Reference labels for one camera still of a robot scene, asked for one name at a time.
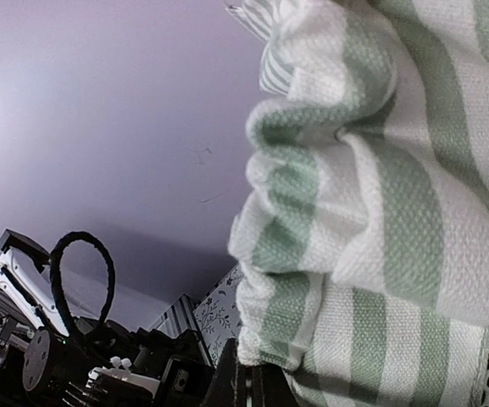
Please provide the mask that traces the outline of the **striped fabric pet tent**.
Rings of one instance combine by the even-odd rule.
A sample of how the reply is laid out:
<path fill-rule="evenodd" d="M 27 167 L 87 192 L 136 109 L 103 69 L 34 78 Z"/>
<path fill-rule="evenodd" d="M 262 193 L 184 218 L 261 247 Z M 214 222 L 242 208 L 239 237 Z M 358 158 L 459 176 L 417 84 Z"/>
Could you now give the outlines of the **striped fabric pet tent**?
<path fill-rule="evenodd" d="M 489 1 L 246 1 L 244 365 L 301 406 L 489 406 Z"/>

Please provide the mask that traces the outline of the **floral table cloth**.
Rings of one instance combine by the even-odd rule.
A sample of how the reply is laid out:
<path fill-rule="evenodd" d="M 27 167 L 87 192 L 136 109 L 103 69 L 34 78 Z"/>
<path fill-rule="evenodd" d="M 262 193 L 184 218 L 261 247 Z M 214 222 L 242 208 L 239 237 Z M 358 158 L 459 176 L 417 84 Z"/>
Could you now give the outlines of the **floral table cloth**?
<path fill-rule="evenodd" d="M 236 306 L 236 290 L 243 278 L 236 264 L 194 309 L 194 316 L 213 366 L 219 363 L 225 343 L 237 338 L 242 322 Z"/>

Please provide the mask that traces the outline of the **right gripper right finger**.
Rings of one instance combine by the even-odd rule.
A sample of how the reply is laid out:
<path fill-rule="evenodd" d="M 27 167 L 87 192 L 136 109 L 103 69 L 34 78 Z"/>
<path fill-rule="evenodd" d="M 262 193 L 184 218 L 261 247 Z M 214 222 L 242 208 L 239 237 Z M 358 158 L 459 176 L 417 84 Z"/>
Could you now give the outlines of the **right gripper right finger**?
<path fill-rule="evenodd" d="M 250 368 L 250 398 L 253 407 L 298 407 L 283 370 L 276 365 Z"/>

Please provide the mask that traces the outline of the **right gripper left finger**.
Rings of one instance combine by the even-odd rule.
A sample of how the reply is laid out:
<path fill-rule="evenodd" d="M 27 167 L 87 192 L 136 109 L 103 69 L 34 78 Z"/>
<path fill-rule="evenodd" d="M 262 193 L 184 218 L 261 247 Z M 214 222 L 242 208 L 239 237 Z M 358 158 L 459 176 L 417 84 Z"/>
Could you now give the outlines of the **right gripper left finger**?
<path fill-rule="evenodd" d="M 247 406 L 246 368 L 238 362 L 237 340 L 229 339 L 224 346 L 202 407 Z"/>

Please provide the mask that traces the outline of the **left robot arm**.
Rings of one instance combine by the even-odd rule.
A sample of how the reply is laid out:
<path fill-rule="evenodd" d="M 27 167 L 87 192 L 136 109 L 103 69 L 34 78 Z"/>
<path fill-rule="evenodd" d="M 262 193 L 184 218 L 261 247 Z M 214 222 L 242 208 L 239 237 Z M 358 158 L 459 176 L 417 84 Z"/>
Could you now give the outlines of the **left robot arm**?
<path fill-rule="evenodd" d="M 72 243 L 93 246 L 108 274 L 100 315 L 91 318 L 66 297 L 61 270 Z M 214 368 L 199 332 L 172 338 L 157 330 L 128 331 L 108 318 L 116 270 L 92 234 L 73 231 L 52 251 L 6 230 L 0 238 L 0 290 L 36 332 L 25 351 L 22 383 L 41 406 L 199 406 Z"/>

